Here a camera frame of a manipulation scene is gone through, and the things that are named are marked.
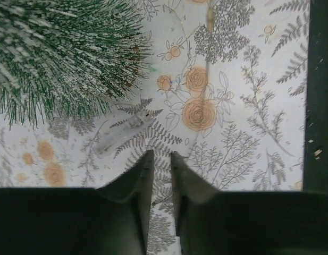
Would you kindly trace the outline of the small frosted christmas tree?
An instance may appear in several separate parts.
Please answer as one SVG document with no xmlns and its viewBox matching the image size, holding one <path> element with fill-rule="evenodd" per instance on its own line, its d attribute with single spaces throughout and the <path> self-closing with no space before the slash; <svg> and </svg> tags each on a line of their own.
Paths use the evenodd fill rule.
<svg viewBox="0 0 328 255">
<path fill-rule="evenodd" d="M 0 1 L 0 115 L 105 115 L 139 88 L 148 56 L 132 1 Z"/>
</svg>

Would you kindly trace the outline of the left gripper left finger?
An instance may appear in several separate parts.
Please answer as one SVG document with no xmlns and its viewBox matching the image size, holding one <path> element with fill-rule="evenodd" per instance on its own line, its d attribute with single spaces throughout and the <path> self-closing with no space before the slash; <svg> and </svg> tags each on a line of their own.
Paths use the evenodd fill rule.
<svg viewBox="0 0 328 255">
<path fill-rule="evenodd" d="M 99 189 L 0 188 L 0 254 L 145 254 L 154 153 Z"/>
</svg>

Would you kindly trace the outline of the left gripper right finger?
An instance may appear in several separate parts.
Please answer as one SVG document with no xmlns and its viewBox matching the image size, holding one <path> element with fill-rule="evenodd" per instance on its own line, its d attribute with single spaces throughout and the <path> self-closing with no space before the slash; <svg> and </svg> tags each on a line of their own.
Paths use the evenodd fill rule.
<svg viewBox="0 0 328 255">
<path fill-rule="evenodd" d="M 220 191 L 171 153 L 183 254 L 328 254 L 328 194 Z"/>
</svg>

